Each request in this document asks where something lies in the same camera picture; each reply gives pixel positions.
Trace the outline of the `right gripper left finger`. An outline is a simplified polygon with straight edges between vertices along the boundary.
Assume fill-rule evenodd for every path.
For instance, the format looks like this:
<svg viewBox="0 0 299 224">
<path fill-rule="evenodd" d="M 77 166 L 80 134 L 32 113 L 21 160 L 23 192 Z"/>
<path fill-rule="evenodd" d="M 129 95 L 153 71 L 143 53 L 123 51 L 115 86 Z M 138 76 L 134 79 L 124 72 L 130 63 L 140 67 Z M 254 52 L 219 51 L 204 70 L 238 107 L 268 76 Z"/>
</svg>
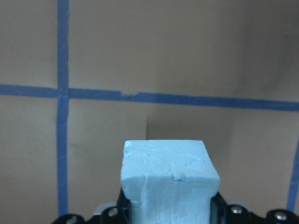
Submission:
<svg viewBox="0 0 299 224">
<path fill-rule="evenodd" d="M 131 203 L 126 198 L 123 189 L 120 190 L 120 194 L 117 199 L 116 208 L 118 213 L 116 215 L 116 220 L 118 224 L 131 224 Z"/>
</svg>

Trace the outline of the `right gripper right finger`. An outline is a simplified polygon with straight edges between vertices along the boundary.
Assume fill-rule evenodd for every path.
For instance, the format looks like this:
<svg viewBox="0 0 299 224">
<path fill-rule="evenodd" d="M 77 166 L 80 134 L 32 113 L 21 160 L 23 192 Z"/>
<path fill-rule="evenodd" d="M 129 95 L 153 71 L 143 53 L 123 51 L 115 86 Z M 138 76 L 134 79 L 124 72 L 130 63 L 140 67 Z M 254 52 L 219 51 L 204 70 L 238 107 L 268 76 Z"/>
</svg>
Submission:
<svg viewBox="0 0 299 224">
<path fill-rule="evenodd" d="M 224 213 L 227 203 L 222 195 L 218 192 L 211 198 L 210 203 L 210 224 L 225 224 Z"/>
</svg>

